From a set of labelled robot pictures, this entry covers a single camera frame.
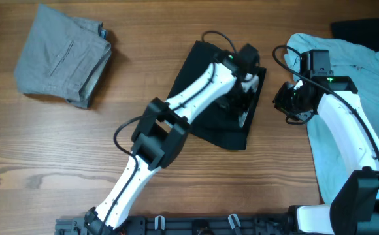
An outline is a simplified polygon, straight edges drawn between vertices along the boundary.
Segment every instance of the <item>black cloth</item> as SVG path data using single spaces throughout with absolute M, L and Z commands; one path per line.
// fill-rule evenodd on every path
M 215 45 L 199 41 L 195 42 L 176 77 L 168 98 L 179 94 L 196 81 L 207 70 L 212 57 L 220 51 Z M 245 150 L 246 139 L 254 118 L 266 71 L 265 68 L 259 67 L 257 74 L 259 77 L 258 89 L 243 127 L 239 127 L 238 116 L 226 112 L 213 102 L 195 118 L 191 124 L 191 133 L 228 150 Z
M 331 24 L 333 37 L 379 52 L 379 19 L 350 20 Z

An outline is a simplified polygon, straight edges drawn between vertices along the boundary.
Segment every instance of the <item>blue cloth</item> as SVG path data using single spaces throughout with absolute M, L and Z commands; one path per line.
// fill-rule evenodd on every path
M 287 45 L 300 53 L 329 50 L 331 69 L 335 75 L 349 76 L 354 81 L 365 115 L 379 137 L 379 52 L 340 39 L 321 39 L 302 33 L 291 36 Z M 300 70 L 296 53 L 288 50 L 284 59 L 290 68 Z M 330 204 L 348 179 L 346 167 L 329 128 L 319 115 L 308 122 L 307 131 L 320 193 L 324 202 Z

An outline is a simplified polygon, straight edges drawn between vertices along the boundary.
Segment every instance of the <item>floor plank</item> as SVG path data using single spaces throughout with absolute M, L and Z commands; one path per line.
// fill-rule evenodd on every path
M 330 37 L 333 21 L 379 17 L 379 1 L 47 0 L 70 16 L 101 20 L 110 31 L 114 54 L 90 110 L 17 92 L 13 70 L 35 2 L 0 0 L 11 3 L 0 4 L 0 234 L 52 234 L 55 219 L 98 205 L 127 160 L 112 143 L 114 130 L 140 115 L 153 97 L 167 96 L 192 44 L 209 29 L 226 33 L 237 48 L 247 42 L 258 48 L 268 69 L 248 149 L 225 151 L 190 136 L 131 214 L 252 214 L 319 203 L 306 129 L 286 125 L 272 107 L 290 75 L 271 52 L 294 33 Z M 208 40 L 229 48 L 219 37 Z M 130 127 L 119 136 L 128 148 L 132 132 Z

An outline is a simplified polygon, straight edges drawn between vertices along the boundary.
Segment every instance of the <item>wooden floor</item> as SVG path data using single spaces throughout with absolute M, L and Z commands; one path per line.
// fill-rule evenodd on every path
M 114 53 L 90 110 L 17 92 L 13 70 L 37 9 L 36 0 L 17 2 L 0 0 L 0 234 L 52 234 L 55 219 L 102 202 L 127 162 L 112 143 L 114 130 L 152 98 L 166 98 L 192 44 L 209 29 L 237 48 L 252 44 L 268 68 L 248 148 L 226 151 L 190 136 L 131 214 L 253 214 L 320 202 L 305 127 L 286 125 L 272 107 L 291 76 L 271 52 L 294 33 L 330 37 L 333 21 L 379 17 L 379 1 L 44 1 L 110 31 Z M 132 131 L 120 134 L 121 144 L 131 146 Z

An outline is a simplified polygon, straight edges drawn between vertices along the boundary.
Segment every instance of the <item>black cord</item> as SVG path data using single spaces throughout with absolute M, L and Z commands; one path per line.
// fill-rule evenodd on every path
M 194 95 L 192 95 L 190 98 L 186 99 L 184 102 L 180 103 L 177 107 L 171 109 L 171 110 L 168 110 L 168 111 L 164 111 L 164 112 L 158 112 L 156 114 L 150 114 L 150 115 L 145 115 L 145 116 L 138 116 L 138 117 L 134 117 L 132 119 L 130 119 L 129 121 L 126 121 L 125 123 L 121 124 L 117 130 L 114 132 L 114 136 L 113 136 L 113 141 L 114 141 L 114 144 L 115 146 L 120 150 L 122 151 L 123 153 L 127 154 L 128 156 L 130 156 L 131 158 L 133 158 L 134 162 L 135 162 L 135 167 L 133 169 L 133 172 L 131 173 L 131 176 L 130 178 L 127 180 L 127 182 L 125 183 L 124 187 L 122 188 L 122 190 L 120 191 L 120 193 L 118 193 L 117 197 L 112 201 L 112 204 L 110 206 L 110 208 L 108 209 L 107 211 L 107 214 L 105 215 L 105 218 L 104 218 L 104 221 L 103 221 L 103 224 L 99 227 L 99 231 L 98 231 L 98 235 L 101 235 L 102 231 L 103 231 L 103 227 L 105 225 L 105 223 L 107 222 L 107 219 L 109 218 L 109 215 L 111 214 L 111 211 L 114 209 L 115 205 L 117 204 L 118 202 L 118 199 L 120 199 L 121 195 L 123 194 L 124 190 L 127 188 L 127 186 L 130 184 L 131 180 L 133 179 L 133 177 L 135 176 L 137 170 L 139 169 L 139 162 L 137 161 L 136 159 L 136 154 L 135 153 L 131 153 L 129 151 L 127 151 L 125 148 L 121 147 L 121 145 L 118 143 L 117 141 L 117 136 L 118 134 L 120 133 L 120 131 L 122 129 L 124 129 L 126 126 L 136 122 L 136 121 L 139 121 L 139 120 L 142 120 L 142 119 L 145 119 L 145 118 L 150 118 L 150 117 L 154 117 L 154 116 L 160 116 L 160 115 L 164 115 L 164 114 L 168 114 L 169 112 L 174 112 L 175 110 L 178 110 L 180 108 L 184 108 L 185 105 L 190 102 L 192 99 L 194 99 L 196 96 L 198 96 L 201 92 L 203 92 L 207 87 L 208 85 L 210 85 L 214 79 L 214 76 L 216 74 L 216 64 L 215 64 L 215 61 L 212 62 L 212 66 L 213 66 L 213 71 L 212 71 L 212 74 L 211 74 L 211 77 L 208 79 L 208 82 L 199 90 L 197 91 Z
M 350 110 L 350 112 L 357 118 L 358 122 L 361 124 L 362 128 L 364 129 L 365 131 L 365 134 L 368 136 L 368 139 L 371 143 L 371 146 L 372 148 L 374 148 L 374 151 L 375 151 L 375 154 L 376 154 L 376 159 L 378 159 L 378 162 L 379 162 L 379 150 L 378 150 L 378 147 L 374 141 L 374 138 L 372 137 L 370 131 L 368 130 L 368 127 L 367 125 L 364 123 L 364 121 L 361 119 L 361 117 L 359 116 L 357 110 L 355 108 L 353 108 L 347 101 L 345 101 L 340 95 L 336 94 L 335 92 L 333 92 L 332 90 L 330 89 L 327 89 L 326 87 L 312 81 L 311 79 L 308 79 L 306 78 L 305 76 L 299 74 L 298 72 L 295 72 L 294 70 L 292 70 L 291 68 L 289 68 L 287 65 L 283 64 L 277 57 L 276 57 L 276 51 L 280 48 L 285 48 L 285 49 L 288 49 L 288 50 L 291 50 L 293 52 L 295 52 L 297 55 L 301 56 L 300 53 L 290 47 L 290 46 L 286 46 L 286 45 L 281 45 L 281 46 L 277 46 L 274 51 L 272 52 L 272 57 L 274 58 L 274 60 L 281 66 L 283 67 L 285 70 L 287 70 L 288 72 L 298 76 L 303 82 L 308 82 L 310 84 L 313 84 L 314 86 L 328 92 L 329 94 L 333 95 L 334 97 L 336 97 L 340 102 L 342 102 L 346 107 L 348 107 L 348 109 Z
M 233 49 L 233 52 L 235 53 L 235 54 L 237 54 L 237 50 L 236 50 L 236 48 L 235 48 L 235 45 L 233 45 L 233 42 L 224 34 L 224 33 L 222 33 L 222 32 L 219 32 L 219 31 L 214 31 L 214 30 L 210 30 L 210 31 L 205 31 L 202 35 L 201 35 L 201 40 L 202 40 L 202 42 L 205 42 L 205 40 L 204 40 L 204 36 L 205 35 L 207 35 L 207 34 L 209 34 L 209 33 L 215 33 L 215 34 L 218 34 L 218 35 L 220 35 L 220 36 L 222 36 L 223 38 L 225 38 L 229 43 L 230 43 L 230 46 L 232 47 L 232 49 Z

